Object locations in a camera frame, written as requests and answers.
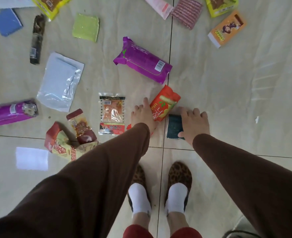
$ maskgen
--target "white sock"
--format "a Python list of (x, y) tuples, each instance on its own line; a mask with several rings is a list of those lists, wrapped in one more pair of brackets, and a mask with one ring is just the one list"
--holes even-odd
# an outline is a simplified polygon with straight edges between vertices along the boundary
[(165, 205), (166, 215), (173, 211), (184, 213), (184, 202), (187, 193), (188, 189), (184, 184), (176, 183), (170, 187)]
[(138, 212), (145, 212), (150, 216), (151, 205), (147, 198), (147, 193), (139, 183), (132, 184), (128, 189), (128, 194), (133, 204), (133, 214)]

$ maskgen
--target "red pant leg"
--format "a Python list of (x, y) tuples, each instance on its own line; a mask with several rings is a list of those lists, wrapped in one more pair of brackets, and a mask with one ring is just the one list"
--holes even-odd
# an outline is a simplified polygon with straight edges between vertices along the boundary
[(184, 227), (173, 233), (170, 238), (202, 238), (202, 236), (195, 229)]
[(130, 225), (124, 231), (123, 238), (153, 238), (153, 236), (140, 225)]

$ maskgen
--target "brown long-sleeve shirt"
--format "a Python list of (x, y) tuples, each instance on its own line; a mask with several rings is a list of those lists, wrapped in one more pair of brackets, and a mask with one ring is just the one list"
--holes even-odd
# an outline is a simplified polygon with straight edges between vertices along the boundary
[[(149, 138), (137, 124), (43, 180), (0, 219), (0, 237), (106, 237)], [(205, 134), (193, 147), (264, 238), (292, 237), (291, 171)]]

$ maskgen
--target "green sponge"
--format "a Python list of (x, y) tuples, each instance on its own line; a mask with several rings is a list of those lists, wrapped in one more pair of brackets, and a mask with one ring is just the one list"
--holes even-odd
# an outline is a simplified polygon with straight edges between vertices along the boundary
[(169, 114), (168, 117), (167, 138), (184, 139), (178, 137), (178, 133), (183, 132), (181, 115)]
[(72, 35), (96, 42), (99, 33), (99, 18), (78, 13), (73, 25)]

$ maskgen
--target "purple cookie package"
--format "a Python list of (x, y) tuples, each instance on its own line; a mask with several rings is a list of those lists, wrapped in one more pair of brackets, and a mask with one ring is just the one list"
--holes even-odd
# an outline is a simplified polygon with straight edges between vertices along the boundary
[(172, 66), (142, 47), (135, 45), (129, 37), (123, 37), (123, 51), (113, 61), (163, 84)]
[(37, 115), (37, 105), (33, 100), (0, 105), (0, 125), (24, 121)]

